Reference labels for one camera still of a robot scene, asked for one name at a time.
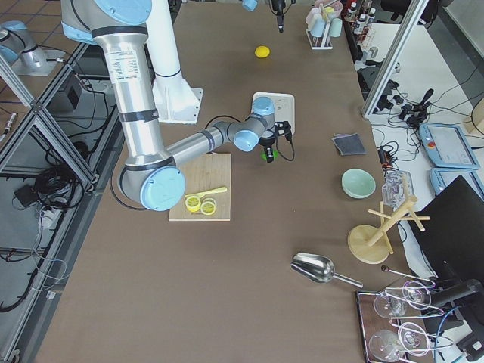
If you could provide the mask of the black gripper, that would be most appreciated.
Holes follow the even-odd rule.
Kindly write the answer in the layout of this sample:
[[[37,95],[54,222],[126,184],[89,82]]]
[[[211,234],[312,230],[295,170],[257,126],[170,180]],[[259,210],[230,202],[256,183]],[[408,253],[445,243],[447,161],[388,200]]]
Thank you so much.
[[[284,31],[284,12],[287,4],[285,0],[269,0],[271,12],[277,15],[278,31],[282,33]]]
[[[263,159],[265,162],[272,163],[274,161],[273,145],[276,141],[277,137],[273,131],[268,131],[268,135],[259,139],[259,144],[263,148]]]

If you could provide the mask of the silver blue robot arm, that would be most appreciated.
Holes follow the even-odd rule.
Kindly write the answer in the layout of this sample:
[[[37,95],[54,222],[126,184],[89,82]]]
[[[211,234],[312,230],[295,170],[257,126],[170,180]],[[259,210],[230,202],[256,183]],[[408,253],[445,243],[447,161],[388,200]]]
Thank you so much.
[[[92,31],[103,26],[141,26],[161,1],[69,1],[66,10],[72,25],[66,31],[75,40],[92,43]],[[24,75],[47,76],[64,52],[46,51],[30,35],[26,24],[11,20],[1,24],[1,56],[10,65],[21,64]]]
[[[181,74],[168,3],[63,1],[61,16],[66,37],[104,52],[129,151],[119,188],[144,208],[166,211],[182,199],[181,164],[226,142],[249,152],[274,129],[273,101],[258,97],[243,122],[218,121],[166,146],[160,117],[198,104]]]

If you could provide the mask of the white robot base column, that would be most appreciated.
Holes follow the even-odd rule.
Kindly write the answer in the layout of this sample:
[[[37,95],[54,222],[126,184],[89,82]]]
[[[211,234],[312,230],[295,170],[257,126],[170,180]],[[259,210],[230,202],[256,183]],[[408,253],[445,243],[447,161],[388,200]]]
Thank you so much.
[[[167,1],[153,1],[146,22],[147,48],[154,69],[153,95],[162,123],[195,124],[203,97],[182,75]]]

